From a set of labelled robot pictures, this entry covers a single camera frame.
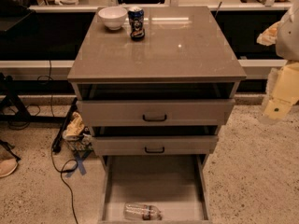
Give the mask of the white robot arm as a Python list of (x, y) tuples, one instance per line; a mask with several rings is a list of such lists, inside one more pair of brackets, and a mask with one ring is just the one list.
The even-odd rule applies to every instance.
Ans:
[(299, 0), (295, 0), (278, 24), (276, 53), (285, 60), (299, 61)]

